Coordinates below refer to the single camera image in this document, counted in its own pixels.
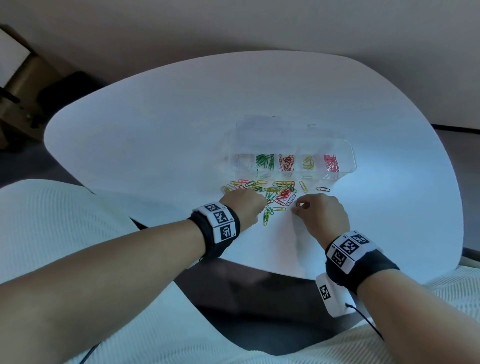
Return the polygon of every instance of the white wall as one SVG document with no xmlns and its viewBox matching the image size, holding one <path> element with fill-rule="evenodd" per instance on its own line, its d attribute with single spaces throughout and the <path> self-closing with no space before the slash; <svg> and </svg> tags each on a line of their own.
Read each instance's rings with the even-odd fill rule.
<svg viewBox="0 0 480 364">
<path fill-rule="evenodd" d="M 478 0 L 0 0 L 65 72 L 105 81 L 203 55 L 294 49 L 355 58 L 432 123 L 480 129 Z"/>
</svg>

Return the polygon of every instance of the hand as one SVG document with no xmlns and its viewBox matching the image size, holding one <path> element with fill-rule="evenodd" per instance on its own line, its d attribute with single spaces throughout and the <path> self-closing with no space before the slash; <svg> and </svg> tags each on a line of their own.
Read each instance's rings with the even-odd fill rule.
<svg viewBox="0 0 480 364">
<path fill-rule="evenodd" d="M 267 199 L 250 188 L 239 188 L 225 194 L 220 203 L 230 207 L 240 219 L 240 231 L 247 230 L 258 221 L 267 205 Z"/>
<path fill-rule="evenodd" d="M 297 199 L 292 212 L 303 220 L 308 232 L 324 249 L 338 236 L 350 231 L 348 215 L 333 196 L 306 194 Z"/>
</svg>

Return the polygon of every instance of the cable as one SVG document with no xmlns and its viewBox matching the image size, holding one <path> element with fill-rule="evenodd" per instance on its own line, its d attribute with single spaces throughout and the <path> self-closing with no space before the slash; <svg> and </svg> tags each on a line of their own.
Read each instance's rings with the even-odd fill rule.
<svg viewBox="0 0 480 364">
<path fill-rule="evenodd" d="M 92 348 L 91 348 L 91 349 L 88 351 L 88 353 L 84 356 L 84 358 L 82 359 L 82 361 L 79 362 L 79 364 L 84 364 L 84 363 L 87 361 L 88 357 L 89 357 L 90 355 L 92 355 L 92 353 L 95 351 L 95 349 L 97 348 L 98 345 L 100 345 L 100 343 L 98 343 L 98 344 L 95 345 L 95 346 L 92 346 Z"/>
<path fill-rule="evenodd" d="M 348 303 L 346 303 L 345 306 L 347 306 L 347 307 L 349 307 L 349 308 L 353 308 L 355 311 L 357 311 L 357 312 L 360 314 L 360 316 L 362 316 L 365 320 L 367 320 L 368 324 L 375 330 L 375 332 L 378 334 L 378 336 L 380 336 L 380 338 L 381 338 L 383 341 L 385 341 L 385 340 L 384 340 L 384 337 L 382 336 L 382 334 L 380 333 L 380 331 L 378 331 L 377 328 L 372 325 L 372 323 L 363 315 L 362 312 L 360 312 L 360 311 L 358 310 L 358 308 L 356 308 L 355 306 L 352 306 L 352 305 L 350 305 L 350 304 L 348 304 Z"/>
</svg>

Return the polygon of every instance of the tabletop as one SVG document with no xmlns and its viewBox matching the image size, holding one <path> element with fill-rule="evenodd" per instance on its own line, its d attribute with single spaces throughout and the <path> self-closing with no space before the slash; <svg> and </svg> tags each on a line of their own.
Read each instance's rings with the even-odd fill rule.
<svg viewBox="0 0 480 364">
<path fill-rule="evenodd" d="M 460 193 L 448 155 L 415 105 L 352 59 L 251 51 L 182 61 L 109 85 L 59 111 L 45 144 L 84 186 L 146 226 L 189 216 L 234 177 L 227 135 L 244 115 L 320 125 L 348 140 L 357 169 L 331 185 L 350 217 L 420 283 L 458 264 Z M 315 279 L 325 255 L 289 211 L 254 225 L 222 258 Z"/>
</svg>

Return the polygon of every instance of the dark floor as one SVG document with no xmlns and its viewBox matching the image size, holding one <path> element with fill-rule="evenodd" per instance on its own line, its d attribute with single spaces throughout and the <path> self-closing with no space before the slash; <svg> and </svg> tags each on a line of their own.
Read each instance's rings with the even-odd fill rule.
<svg viewBox="0 0 480 364">
<path fill-rule="evenodd" d="M 437 131 L 456 172 L 463 202 L 464 246 L 480 250 L 480 135 Z M 0 187 L 40 178 L 79 184 L 41 144 L 0 153 Z M 331 318 L 313 281 L 271 274 L 222 259 L 196 265 L 176 280 L 189 299 L 227 338 L 274 355 L 332 337 L 357 314 Z"/>
</svg>

